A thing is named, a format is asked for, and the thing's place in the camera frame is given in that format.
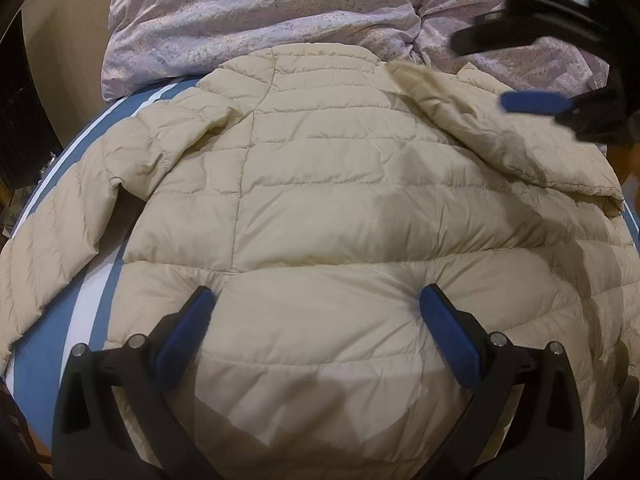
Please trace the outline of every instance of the bolt head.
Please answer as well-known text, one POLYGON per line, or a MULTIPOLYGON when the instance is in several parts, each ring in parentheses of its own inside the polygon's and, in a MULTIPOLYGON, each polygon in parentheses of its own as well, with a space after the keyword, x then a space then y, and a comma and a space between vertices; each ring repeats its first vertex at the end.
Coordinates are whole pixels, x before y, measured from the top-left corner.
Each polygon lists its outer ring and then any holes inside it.
POLYGON ((142 348, 145 343, 146 336, 144 334, 134 334, 127 340, 127 345, 133 349, 142 348))
POLYGON ((503 347, 507 344, 508 339, 502 332, 493 332, 489 336, 489 341, 491 341, 491 344, 494 346, 503 347))
POLYGON ((84 343, 78 343, 76 345, 73 345, 73 347, 71 348, 71 355, 73 357, 80 357, 82 354, 84 354, 87 351, 88 348, 89 347, 84 343))
POLYGON ((564 353, 564 347, 561 342, 552 341, 549 345, 549 349, 556 355, 562 355, 564 353))

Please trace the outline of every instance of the jacket sleeve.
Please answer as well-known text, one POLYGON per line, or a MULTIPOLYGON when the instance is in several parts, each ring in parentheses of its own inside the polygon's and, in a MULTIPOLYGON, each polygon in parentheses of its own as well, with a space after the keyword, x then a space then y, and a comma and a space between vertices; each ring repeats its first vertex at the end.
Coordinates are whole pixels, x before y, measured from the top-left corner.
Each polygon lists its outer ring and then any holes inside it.
POLYGON ((112 126, 65 172, 0 253, 0 370, 13 343, 98 253, 118 187, 147 200, 204 134, 254 110, 273 72, 269 52, 231 60, 196 88, 112 126))
POLYGON ((402 60, 385 67, 437 127, 500 173, 564 193, 610 197, 622 207, 620 183, 594 144, 578 142, 552 118, 505 114, 496 96, 508 87, 473 65, 458 74, 402 60))

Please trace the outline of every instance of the beige down jacket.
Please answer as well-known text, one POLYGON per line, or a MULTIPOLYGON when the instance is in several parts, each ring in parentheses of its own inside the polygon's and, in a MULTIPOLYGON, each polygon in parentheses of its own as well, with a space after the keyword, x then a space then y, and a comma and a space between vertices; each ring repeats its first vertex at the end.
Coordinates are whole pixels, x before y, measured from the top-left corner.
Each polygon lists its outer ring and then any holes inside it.
POLYGON ((640 260, 600 152, 503 115, 504 89, 340 44, 226 62, 113 126, 9 241, 0 362, 122 186, 148 202, 108 345, 215 291, 172 406, 227 479, 410 478, 468 399, 418 312, 434 282, 487 331, 564 343, 589 472, 636 407, 640 260))

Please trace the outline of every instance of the wall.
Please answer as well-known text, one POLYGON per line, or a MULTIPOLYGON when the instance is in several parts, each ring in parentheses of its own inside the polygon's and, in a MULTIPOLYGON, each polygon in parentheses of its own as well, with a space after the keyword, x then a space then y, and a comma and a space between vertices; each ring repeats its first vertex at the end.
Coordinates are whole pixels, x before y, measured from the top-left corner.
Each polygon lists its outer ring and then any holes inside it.
POLYGON ((24 41, 40 101, 66 146, 106 104, 100 94, 111 0, 26 0, 24 41))

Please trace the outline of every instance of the white stripe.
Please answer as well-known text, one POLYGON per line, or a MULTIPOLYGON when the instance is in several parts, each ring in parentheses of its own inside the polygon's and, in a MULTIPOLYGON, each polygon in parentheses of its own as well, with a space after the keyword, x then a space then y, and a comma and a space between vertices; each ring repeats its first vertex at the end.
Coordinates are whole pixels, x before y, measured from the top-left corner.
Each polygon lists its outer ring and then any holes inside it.
MULTIPOLYGON (((137 114, 140 110, 142 110, 142 108, 146 108, 147 106, 149 106, 152 102, 157 101, 160 96, 169 91, 171 88, 173 88, 174 86, 176 86, 180 81, 182 81, 184 78, 178 78, 176 80, 174 80, 173 83, 170 83, 164 87, 162 87, 161 89, 157 90, 156 92, 154 92, 146 101, 144 101, 137 109, 135 112, 133 112, 132 115, 137 114)), ((74 142, 71 144, 71 146, 69 146, 63 153, 62 155, 60 155, 60 158, 56 161, 56 163, 53 165, 53 167, 49 170, 49 172, 46 174, 46 176, 44 177, 43 181, 41 182, 41 184, 38 186, 38 189, 33 193, 33 196, 30 198, 29 203, 26 205, 26 207, 24 208, 24 211, 22 212, 22 214, 20 215, 20 219, 18 220, 18 223, 15 226, 14 232, 12 234, 12 238, 15 236, 15 234, 18 232, 18 229, 20 229, 20 227, 22 226, 22 224, 24 223, 24 221, 27 219, 27 217, 29 216, 29 214, 31 213, 31 209, 33 208, 33 205, 37 202, 38 198, 40 197, 40 195, 42 194, 42 191, 45 189, 45 187, 47 186, 47 184, 51 181, 51 179, 53 178, 53 176, 58 172, 58 170, 60 169, 60 166, 62 165, 62 163, 67 159, 67 157, 71 154, 71 152, 76 148, 76 146, 78 144, 80 144, 80 142, 82 142, 82 140, 91 133, 91 131, 98 125, 98 123, 100 123, 101 120, 103 120, 108 114, 111 113, 111 111, 113 111, 113 109, 115 107, 117 107, 121 102, 123 102, 125 99, 127 99, 126 97, 123 97, 121 99, 119 99, 118 101, 114 102, 113 105, 111 105, 109 108, 107 108, 103 114, 98 117, 93 123, 91 123, 91 126, 89 126, 76 140, 74 140, 74 142)))
POLYGON ((111 105, 109 108, 107 108, 107 110, 105 110, 105 112, 98 117, 92 124, 91 126, 89 126, 80 136, 78 136, 78 138, 76 140, 74 140, 74 142, 71 144, 71 146, 69 146, 63 153, 62 155, 60 155, 60 158, 56 161, 56 163, 53 165, 53 167, 49 170, 49 172, 46 174, 46 176, 44 177, 43 181, 40 183, 40 185, 38 186, 38 189, 36 189, 36 191, 33 193, 33 195, 31 196, 29 203, 26 205, 26 207, 24 208, 22 214, 20 215, 20 220, 18 221, 18 223, 15 226, 14 232, 11 235, 11 238, 13 238, 16 233, 18 232, 18 229, 20 229, 20 226, 24 223, 24 221, 27 219, 27 217, 29 216, 29 213, 31 212, 31 209, 33 208, 33 205, 36 203, 36 201, 38 200, 38 197, 42 194, 42 192, 44 191, 45 187, 47 186, 47 184, 51 181, 51 179, 53 178, 53 176, 58 172, 58 170, 60 169, 60 166, 62 166, 62 163, 66 160, 66 158, 71 154, 71 152, 76 148, 76 146, 78 144, 80 144, 80 142, 82 142, 82 140, 91 133, 91 131, 96 127, 96 125, 103 120, 109 113, 111 113, 111 111, 118 106, 121 102, 124 101, 124 99, 126 99, 126 97, 123 97, 122 99, 114 102, 113 105, 111 105))
POLYGON ((636 226, 636 232, 637 232, 637 233, 640 233, 640 228, 638 227, 638 223, 636 222, 636 217, 634 216, 633 211, 631 211, 631 209, 629 208, 629 204, 628 204, 628 203, 626 203, 626 200, 625 200, 624 202, 625 202, 626 210, 628 211, 629 216, 631 216, 631 221, 632 221, 632 222, 634 223, 634 225, 636 226))
POLYGON ((62 373, 65 371, 66 360, 69 357, 71 348, 76 343, 88 343, 91 338, 91 332, 94 328, 95 316, 98 313, 98 305, 104 291, 104 286, 113 269, 118 252, 121 246, 117 246, 108 256, 99 264, 92 261, 89 264, 78 298, 74 305, 74 311, 71 314, 69 328, 66 331, 65 349, 62 351, 62 367, 60 368, 60 380, 62 373))
POLYGON ((6 384, 7 389, 10 394, 14 394, 14 358, 9 358, 9 364, 6 368, 6 377, 4 378, 4 384, 6 384))
POLYGON ((148 107, 151 103, 153 103, 154 101, 157 101, 160 96, 162 94, 164 94, 165 92, 168 92, 169 90, 171 90, 171 88, 173 88, 174 86, 176 86, 180 81, 182 81, 184 78, 183 77, 179 77, 178 79, 174 79, 174 82, 162 87, 161 89, 159 89, 157 92, 154 92, 153 94, 151 94, 151 96, 149 97, 149 99, 147 99, 145 102, 143 102, 138 109, 133 112, 133 114, 137 114, 140 110, 142 110, 142 108, 146 108, 148 107))

